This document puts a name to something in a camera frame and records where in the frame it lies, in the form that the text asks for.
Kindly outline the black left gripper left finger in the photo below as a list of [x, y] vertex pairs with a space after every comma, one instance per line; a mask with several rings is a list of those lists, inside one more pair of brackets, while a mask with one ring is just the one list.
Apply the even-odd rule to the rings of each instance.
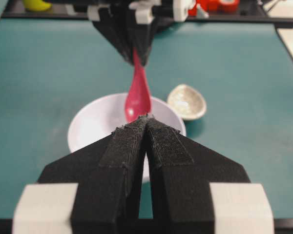
[[116, 128], [47, 164], [25, 186], [14, 211], [15, 234], [115, 234], [139, 214], [147, 118]]

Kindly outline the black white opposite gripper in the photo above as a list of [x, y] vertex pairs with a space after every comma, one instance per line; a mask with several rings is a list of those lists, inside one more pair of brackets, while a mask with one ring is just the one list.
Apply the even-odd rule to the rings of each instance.
[[[154, 19], [168, 17], [176, 22], [184, 22], [188, 17], [188, 11], [195, 5], [194, 0], [98, 0], [87, 7], [87, 17], [127, 63], [133, 65], [133, 45], [141, 64], [146, 66], [158, 28], [158, 21]], [[103, 21], [99, 13], [103, 9], [112, 14], [125, 11], [133, 13], [135, 21], [129, 21], [127, 26], [132, 45], [126, 37], [124, 28], [114, 20]]]

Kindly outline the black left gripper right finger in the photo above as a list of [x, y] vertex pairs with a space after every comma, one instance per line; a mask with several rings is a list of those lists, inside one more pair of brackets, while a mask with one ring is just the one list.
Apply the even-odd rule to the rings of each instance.
[[263, 186], [244, 167], [154, 118], [146, 124], [153, 215], [170, 234], [272, 234]]

